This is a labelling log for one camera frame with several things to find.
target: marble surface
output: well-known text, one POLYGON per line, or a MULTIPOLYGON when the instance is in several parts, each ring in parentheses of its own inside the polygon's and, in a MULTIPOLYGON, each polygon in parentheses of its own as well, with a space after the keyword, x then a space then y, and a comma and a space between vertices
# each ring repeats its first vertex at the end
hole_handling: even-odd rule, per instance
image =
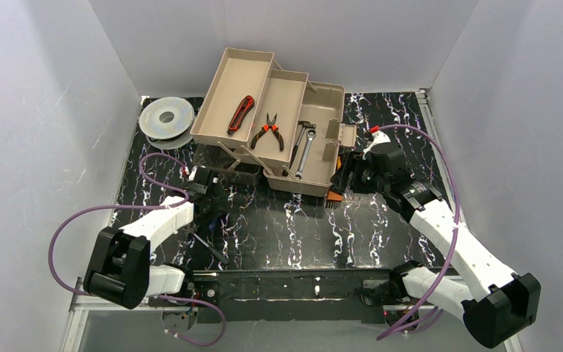
MULTIPOLYGON (((196 111, 202 98, 189 98, 196 111)), ((414 93, 346 94, 344 123, 358 128, 357 147, 363 147, 364 131, 375 125, 409 124, 424 128, 414 93)), ((409 166, 417 177, 431 180, 443 194, 444 184, 430 144, 410 131, 389 131, 397 140, 409 166)), ((196 144, 191 142, 170 155, 192 166, 196 144)), ((139 159, 158 152, 138 129, 133 136, 119 204, 157 205, 168 194, 150 185, 138 171, 139 159)), ((172 185, 184 185, 172 161, 150 159, 147 172, 172 185)), ((378 195, 346 194, 342 206, 326 209, 323 200, 300 194, 274 191, 263 178, 258 186, 242 186, 221 181, 213 190, 215 202, 210 222, 222 216, 210 230, 204 226, 199 236, 206 238, 229 258, 224 266, 184 229, 168 238, 153 257, 154 264, 176 263, 201 270, 262 270, 313 268, 392 268, 406 260, 418 260, 428 266, 443 264, 443 256, 428 240, 411 228, 378 195)), ((143 216, 143 211, 119 210, 113 225, 123 226, 143 216)))

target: orange and black pliers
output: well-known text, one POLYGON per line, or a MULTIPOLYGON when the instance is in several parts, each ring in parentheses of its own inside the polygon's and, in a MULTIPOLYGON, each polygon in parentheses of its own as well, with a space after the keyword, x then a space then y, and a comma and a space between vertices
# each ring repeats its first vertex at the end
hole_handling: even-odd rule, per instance
POLYGON ((275 116, 273 117, 273 121, 271 121, 270 117, 268 116, 268 113, 266 114, 266 125, 264 125, 262 127, 262 130, 260 130, 260 132, 258 132, 257 135, 254 136, 254 138, 251 140, 251 148, 254 149, 256 147, 256 143, 258 142, 258 140, 264 136, 264 134, 271 129, 273 131, 273 134, 275 135, 275 137, 277 137, 277 140, 279 141, 279 151, 281 152, 282 150, 284 150, 284 139, 282 138, 282 135, 279 134, 278 131, 278 127, 277 125, 275 125, 275 121, 277 121, 277 114, 275 114, 275 116))

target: gray floor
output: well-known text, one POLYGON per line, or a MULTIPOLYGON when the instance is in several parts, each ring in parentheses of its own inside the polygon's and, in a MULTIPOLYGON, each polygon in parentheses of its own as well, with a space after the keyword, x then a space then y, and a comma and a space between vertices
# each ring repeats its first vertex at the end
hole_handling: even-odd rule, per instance
MULTIPOLYGON (((218 324, 196 324, 189 334, 210 340, 218 324)), ((379 331, 348 321, 247 321, 228 323, 223 339, 209 348, 165 335, 159 312, 90 312, 80 351, 496 351, 479 345, 461 321, 445 313, 430 329, 405 339, 401 335, 377 342, 379 331)))

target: spool center hole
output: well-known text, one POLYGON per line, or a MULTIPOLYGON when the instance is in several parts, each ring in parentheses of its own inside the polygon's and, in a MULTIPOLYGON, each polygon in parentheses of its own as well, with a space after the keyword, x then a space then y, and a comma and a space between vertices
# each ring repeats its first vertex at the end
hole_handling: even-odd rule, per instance
POLYGON ((163 123, 171 122, 174 119, 174 113, 171 111, 165 111, 158 117, 158 119, 160 119, 163 123))

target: hammer head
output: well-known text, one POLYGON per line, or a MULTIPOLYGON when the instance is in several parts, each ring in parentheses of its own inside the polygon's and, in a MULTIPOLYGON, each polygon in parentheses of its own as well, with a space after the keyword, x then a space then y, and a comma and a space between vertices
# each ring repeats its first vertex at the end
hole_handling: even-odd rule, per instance
POLYGON ((310 123, 309 121, 299 121, 299 126, 303 126, 303 128, 316 128, 316 125, 310 123))

